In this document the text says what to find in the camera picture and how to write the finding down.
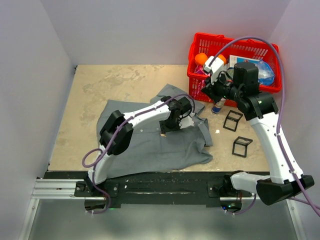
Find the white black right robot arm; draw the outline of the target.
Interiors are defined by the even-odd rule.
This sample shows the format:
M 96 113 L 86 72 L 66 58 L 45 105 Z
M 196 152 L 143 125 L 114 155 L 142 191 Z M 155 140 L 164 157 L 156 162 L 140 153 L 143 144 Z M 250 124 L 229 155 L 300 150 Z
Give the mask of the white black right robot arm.
M 227 81 L 224 65 L 209 60 L 203 70 L 210 76 L 201 90 L 215 103 L 221 98 L 236 102 L 245 119 L 254 129 L 267 158 L 269 175 L 235 171 L 225 177 L 223 192 L 230 197 L 240 190 L 255 193 L 270 206 L 289 199 L 312 187 L 311 175 L 305 175 L 297 164 L 281 127 L 277 127 L 279 110 L 273 96 L 260 91 L 259 69 L 251 62 L 233 67 L 232 81 Z

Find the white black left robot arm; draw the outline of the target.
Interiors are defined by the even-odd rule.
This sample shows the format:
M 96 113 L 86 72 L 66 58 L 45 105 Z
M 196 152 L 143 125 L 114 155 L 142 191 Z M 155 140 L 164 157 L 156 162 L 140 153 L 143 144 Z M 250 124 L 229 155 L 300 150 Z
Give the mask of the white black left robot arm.
M 195 110 L 195 100 L 187 93 L 180 93 L 164 96 L 156 103 L 132 112 L 113 111 L 99 132 L 99 147 L 82 158 L 82 166 L 88 169 L 84 178 L 86 191 L 92 196 L 108 195 L 103 187 L 107 180 L 107 162 L 128 149 L 136 128 L 159 122 L 160 133 L 166 134 L 193 127 Z

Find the grey button-up shirt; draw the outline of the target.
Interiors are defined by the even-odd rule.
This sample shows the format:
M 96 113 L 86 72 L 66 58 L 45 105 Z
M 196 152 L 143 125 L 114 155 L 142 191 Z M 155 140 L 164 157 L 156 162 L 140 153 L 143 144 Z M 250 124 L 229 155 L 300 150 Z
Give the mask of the grey button-up shirt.
M 158 121 L 135 128 L 127 150 L 103 158 L 96 171 L 110 179 L 125 175 L 181 170 L 196 164 L 207 164 L 213 156 L 206 147 L 213 145 L 209 123 L 200 114 L 205 105 L 195 102 L 194 126 L 160 134 Z

